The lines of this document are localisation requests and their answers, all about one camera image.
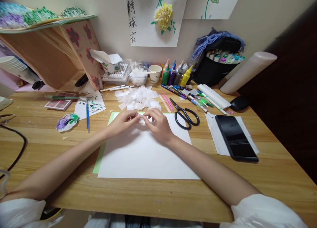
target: yellow paint bottle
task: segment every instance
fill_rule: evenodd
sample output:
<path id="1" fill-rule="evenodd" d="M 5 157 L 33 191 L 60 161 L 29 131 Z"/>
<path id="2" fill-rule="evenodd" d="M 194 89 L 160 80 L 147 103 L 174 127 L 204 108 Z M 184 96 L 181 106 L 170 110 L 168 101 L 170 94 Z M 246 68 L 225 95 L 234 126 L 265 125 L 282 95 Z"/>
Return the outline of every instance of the yellow paint bottle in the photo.
<path id="1" fill-rule="evenodd" d="M 191 66 L 191 67 L 186 71 L 186 73 L 184 74 L 184 76 L 183 76 L 183 78 L 182 78 L 182 80 L 181 80 L 179 86 L 181 86 L 181 87 L 186 87 L 186 83 L 187 83 L 189 77 L 191 76 L 192 67 L 193 67 L 193 66 Z"/>

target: desk surface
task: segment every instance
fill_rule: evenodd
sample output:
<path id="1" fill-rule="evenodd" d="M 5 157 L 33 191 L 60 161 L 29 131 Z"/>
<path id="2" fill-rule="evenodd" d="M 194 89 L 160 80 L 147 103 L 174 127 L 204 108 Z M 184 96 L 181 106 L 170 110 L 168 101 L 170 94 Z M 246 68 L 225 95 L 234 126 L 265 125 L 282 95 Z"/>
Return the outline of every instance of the desk surface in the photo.
<path id="1" fill-rule="evenodd" d="M 152 89 L 162 92 L 159 84 Z M 251 108 L 233 115 L 242 116 L 260 150 L 258 164 L 236 162 L 229 156 L 217 155 L 203 111 L 188 100 L 181 101 L 167 90 L 164 92 L 182 108 L 198 114 L 200 125 L 189 131 L 194 146 L 236 171 L 265 195 L 284 202 L 308 227 L 317 227 L 317 186 Z M 228 101 L 235 97 L 216 92 Z M 103 92 L 107 109 L 90 117 L 90 134 L 85 120 L 79 121 L 71 132 L 59 133 L 55 129 L 58 119 L 74 112 L 75 103 L 66 112 L 48 110 L 43 107 L 47 103 L 45 94 L 51 93 L 15 93 L 10 97 L 13 104 L 1 111 L 1 114 L 17 115 L 7 126 L 28 139 L 24 154 L 11 170 L 9 191 L 36 169 L 106 126 L 112 111 L 120 111 L 114 92 Z M 160 105 L 167 113 L 163 103 Z M 221 114 L 216 108 L 210 112 Z M 21 149 L 22 139 L 13 132 L 0 131 L 0 169 L 7 169 Z M 97 178 L 92 170 L 98 152 L 99 149 L 47 199 L 48 205 L 214 223 L 233 220 L 230 208 L 201 180 Z"/>

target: black scissors handle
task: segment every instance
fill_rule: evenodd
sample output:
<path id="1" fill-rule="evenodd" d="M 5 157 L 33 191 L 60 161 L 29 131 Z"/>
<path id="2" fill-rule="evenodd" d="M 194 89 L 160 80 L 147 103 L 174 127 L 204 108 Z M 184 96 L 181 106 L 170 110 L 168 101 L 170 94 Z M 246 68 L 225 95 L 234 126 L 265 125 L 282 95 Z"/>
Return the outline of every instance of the black scissors handle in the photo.
<path id="1" fill-rule="evenodd" d="M 187 111 L 187 112 L 190 112 L 191 114 L 193 114 L 193 115 L 196 117 L 196 119 L 197 119 L 197 122 L 196 122 L 196 123 L 193 122 L 193 121 L 190 119 L 190 117 L 188 116 L 188 114 L 186 113 L 186 111 Z M 188 124 L 188 127 L 185 127 L 185 126 L 183 126 L 182 124 L 180 124 L 180 123 L 178 122 L 178 120 L 177 120 L 177 114 L 179 114 L 179 115 L 181 116 L 181 118 L 183 118 L 183 119 L 185 120 L 185 122 Z M 182 108 L 177 109 L 177 111 L 175 112 L 175 120 L 176 120 L 177 125 L 178 125 L 179 127 L 183 128 L 184 130 L 190 130 L 191 127 L 192 127 L 192 125 L 197 126 L 197 125 L 199 125 L 199 123 L 200 123 L 200 120 L 199 120 L 199 117 L 197 116 L 197 114 L 194 113 L 192 110 L 190 110 L 190 109 L 188 109 L 188 108 L 185 108 L 185 110 L 182 109 Z"/>

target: blue yarn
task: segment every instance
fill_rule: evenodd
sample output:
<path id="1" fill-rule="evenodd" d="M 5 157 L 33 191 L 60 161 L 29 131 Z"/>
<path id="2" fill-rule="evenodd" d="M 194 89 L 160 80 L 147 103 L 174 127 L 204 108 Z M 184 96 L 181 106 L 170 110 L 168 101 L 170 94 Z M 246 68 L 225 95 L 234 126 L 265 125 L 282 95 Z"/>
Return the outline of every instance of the blue yarn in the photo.
<path id="1" fill-rule="evenodd" d="M 244 47 L 245 47 L 244 40 L 242 40 L 240 37 L 238 37 L 236 35 L 231 34 L 230 32 L 227 32 L 227 31 L 218 32 L 214 28 L 212 28 L 211 32 L 207 36 L 204 36 L 202 38 L 197 39 L 196 45 L 195 45 L 196 49 L 191 56 L 190 62 L 195 61 L 202 54 L 202 52 L 206 49 L 206 47 L 208 45 L 211 45 L 211 44 L 215 43 L 216 41 L 218 41 L 224 37 L 231 37 L 231 38 L 234 38 L 234 39 L 240 41 L 241 48 L 240 48 L 239 52 L 241 52 L 241 51 L 244 52 Z"/>

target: forearm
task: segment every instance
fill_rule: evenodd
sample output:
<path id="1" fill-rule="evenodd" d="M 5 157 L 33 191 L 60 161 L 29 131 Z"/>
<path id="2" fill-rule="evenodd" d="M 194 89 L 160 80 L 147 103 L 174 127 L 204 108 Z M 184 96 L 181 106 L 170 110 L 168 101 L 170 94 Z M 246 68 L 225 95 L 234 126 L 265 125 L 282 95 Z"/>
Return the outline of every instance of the forearm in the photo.
<path id="1" fill-rule="evenodd" d="M 107 130 L 97 132 L 57 156 L 22 181 L 1 202 L 17 198 L 46 199 L 106 139 Z"/>
<path id="2" fill-rule="evenodd" d="M 237 205 L 243 198 L 261 193 L 240 175 L 177 136 L 168 146 L 228 205 Z"/>

